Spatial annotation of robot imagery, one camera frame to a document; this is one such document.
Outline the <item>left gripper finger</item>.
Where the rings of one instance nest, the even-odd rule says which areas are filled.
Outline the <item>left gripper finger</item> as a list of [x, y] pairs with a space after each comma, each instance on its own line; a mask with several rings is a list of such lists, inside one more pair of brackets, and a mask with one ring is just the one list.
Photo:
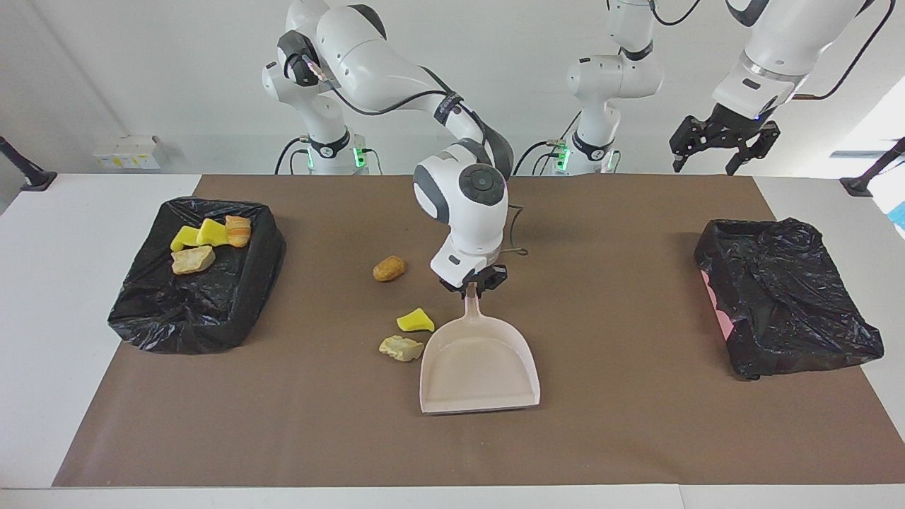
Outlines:
[[675, 158], [672, 164], [673, 171], [681, 172], [689, 157], [708, 148], [707, 126], [706, 120], [682, 120], [670, 137], [670, 151]]
[[765, 158], [780, 134], [781, 131], [778, 127], [764, 127], [757, 132], [754, 142], [750, 146], [746, 142], [738, 142], [737, 153], [726, 164], [726, 174], [734, 176], [741, 165], [747, 164], [752, 159]]

